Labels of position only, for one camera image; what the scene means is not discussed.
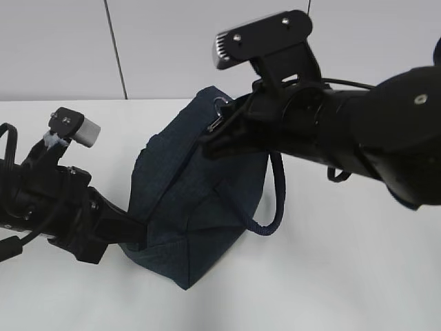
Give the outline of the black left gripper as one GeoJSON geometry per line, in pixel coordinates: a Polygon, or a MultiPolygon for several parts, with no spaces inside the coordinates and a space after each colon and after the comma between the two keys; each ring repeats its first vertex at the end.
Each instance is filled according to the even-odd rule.
{"type": "Polygon", "coordinates": [[[105,242],[138,243],[146,235],[142,221],[90,187],[88,172],[59,165],[67,149],[61,144],[47,149],[39,141],[17,164],[16,142],[6,144],[1,158],[1,227],[14,234],[1,240],[2,261],[22,254],[37,237],[46,237],[76,260],[98,264],[105,242]]]}

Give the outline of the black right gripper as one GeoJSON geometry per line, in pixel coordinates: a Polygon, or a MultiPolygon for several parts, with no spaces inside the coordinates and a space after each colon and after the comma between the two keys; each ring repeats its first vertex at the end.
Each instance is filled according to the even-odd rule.
{"type": "Polygon", "coordinates": [[[240,154],[277,151],[276,135],[287,123],[290,107],[318,106],[327,84],[302,82],[297,79],[282,83],[272,92],[256,81],[253,91],[219,108],[219,118],[202,134],[199,143],[205,157],[219,159],[240,154]]]}

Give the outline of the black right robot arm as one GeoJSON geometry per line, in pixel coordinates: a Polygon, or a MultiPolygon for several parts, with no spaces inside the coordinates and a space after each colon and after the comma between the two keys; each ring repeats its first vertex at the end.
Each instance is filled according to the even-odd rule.
{"type": "Polygon", "coordinates": [[[221,34],[216,56],[221,68],[250,62],[260,79],[202,137],[207,156],[279,152],[326,166],[334,183],[380,181],[412,210],[440,204],[439,48],[432,65],[361,90],[330,88],[306,36],[221,34]]]}

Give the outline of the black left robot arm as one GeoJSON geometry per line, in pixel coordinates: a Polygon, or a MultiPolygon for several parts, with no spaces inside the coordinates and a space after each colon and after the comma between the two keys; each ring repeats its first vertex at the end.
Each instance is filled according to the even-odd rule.
{"type": "Polygon", "coordinates": [[[74,255],[98,264],[111,244],[137,243],[147,226],[128,215],[90,186],[89,172],[59,165],[70,142],[37,142],[17,164],[17,129],[1,124],[6,138],[1,159],[1,227],[14,235],[1,240],[1,260],[23,253],[39,236],[74,255]]]}

